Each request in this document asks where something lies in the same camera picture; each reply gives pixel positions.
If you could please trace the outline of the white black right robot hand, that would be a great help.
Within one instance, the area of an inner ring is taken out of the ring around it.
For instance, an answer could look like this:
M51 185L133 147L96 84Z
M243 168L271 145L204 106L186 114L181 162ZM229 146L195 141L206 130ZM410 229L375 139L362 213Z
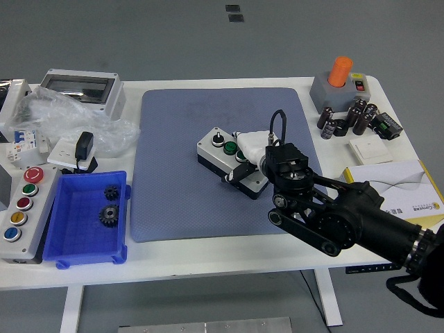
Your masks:
M267 130L255 131L237 133L236 138L246 161L222 177L222 181L230 184L238 183L256 171L261 172L265 176L266 147L274 143L276 140L275 134Z

